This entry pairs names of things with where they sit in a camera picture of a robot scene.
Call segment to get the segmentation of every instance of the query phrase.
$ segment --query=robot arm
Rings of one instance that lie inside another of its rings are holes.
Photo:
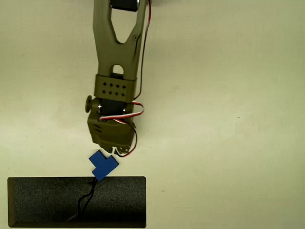
[[[86,112],[90,112],[88,127],[94,143],[120,154],[130,151],[135,125],[133,118],[120,121],[102,120],[110,115],[133,112],[137,72],[140,58],[147,0],[95,0],[93,30],[99,62],[95,77],[94,96],[88,96]],[[137,21],[126,43],[120,43],[112,25],[112,8],[137,11]],[[120,65],[124,72],[113,72]]]

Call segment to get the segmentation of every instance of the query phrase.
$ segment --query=black foam block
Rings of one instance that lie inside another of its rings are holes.
[[[106,177],[99,182],[81,219],[78,199],[89,193],[92,177],[10,177],[10,227],[145,228],[146,178]]]

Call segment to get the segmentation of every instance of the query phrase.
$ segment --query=beige background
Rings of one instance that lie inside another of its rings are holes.
[[[305,1],[152,10],[139,147],[111,173],[146,176],[147,228],[304,228]],[[91,175],[92,14],[92,0],[0,1],[3,229],[7,177]],[[114,16],[123,37],[134,15]]]

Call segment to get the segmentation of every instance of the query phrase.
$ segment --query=electrical wire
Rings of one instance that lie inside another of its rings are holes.
[[[121,120],[118,120],[118,119],[114,119],[114,120],[115,120],[116,122],[118,122],[118,123],[125,124],[125,125],[129,125],[129,126],[133,129],[134,134],[135,134],[135,143],[134,143],[134,146],[133,146],[132,150],[129,151],[128,153],[126,153],[125,155],[121,155],[121,154],[119,153],[118,149],[115,147],[115,150],[116,150],[117,155],[118,155],[119,157],[126,157],[126,156],[130,155],[130,154],[136,149],[137,144],[138,144],[138,134],[137,134],[137,131],[136,131],[135,127],[134,127],[132,124],[126,123],[126,122],[121,121]]]
[[[138,93],[138,95],[134,98],[137,99],[139,98],[139,96],[142,93],[142,85],[143,85],[143,63],[144,63],[144,53],[145,53],[145,46],[146,46],[146,40],[147,40],[147,34],[148,34],[148,29],[149,29],[149,25],[151,23],[151,18],[152,18],[152,4],[151,4],[151,0],[148,0],[148,21],[147,21],[147,25],[146,25],[146,30],[145,30],[145,37],[144,37],[144,45],[143,45],[143,52],[142,52],[142,62],[141,62],[141,82],[140,82],[140,91]]]
[[[96,186],[97,182],[98,182],[98,180],[96,178],[94,178],[93,184],[92,184],[92,189],[91,189],[91,196],[89,197],[89,199],[87,200],[86,204],[82,208],[82,211],[80,212],[79,217],[82,217],[82,215],[84,214],[84,212],[85,212],[85,210],[86,210],[90,200],[92,199],[92,197],[94,195],[94,189],[95,189],[95,186]]]
[[[82,197],[80,197],[80,198],[78,199],[78,202],[77,202],[77,212],[76,212],[75,215],[73,215],[73,216],[71,216],[69,219],[67,219],[67,222],[70,222],[70,221],[73,220],[74,218],[79,217],[79,216],[84,212],[84,210],[86,209],[87,205],[89,204],[90,200],[91,200],[92,197],[93,197],[94,188],[95,188],[97,182],[98,182],[98,180],[94,177],[94,178],[93,178],[93,181],[90,182],[90,184],[92,184],[92,189],[91,189],[91,191],[90,191],[88,194],[86,194],[86,195],[84,195],[84,196],[82,196]],[[86,202],[86,204],[85,204],[85,206],[84,206],[84,208],[83,208],[83,210],[82,210],[82,209],[81,209],[81,201],[82,201],[84,198],[88,197],[88,196],[92,196],[92,197],[90,197],[90,198],[87,200],[87,202]]]
[[[99,118],[100,121],[106,121],[106,120],[114,120],[114,119],[125,119],[125,118],[132,118],[139,116],[144,113],[144,106],[142,103],[133,101],[131,102],[133,105],[141,106],[142,110],[140,112],[130,113],[130,114],[122,114],[122,115],[110,115],[110,116],[101,116]]]

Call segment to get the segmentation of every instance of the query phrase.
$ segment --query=blue tetris piece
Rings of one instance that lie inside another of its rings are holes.
[[[103,180],[119,165],[112,155],[109,158],[106,158],[100,150],[93,154],[89,160],[95,166],[92,173],[98,179],[98,181]]]

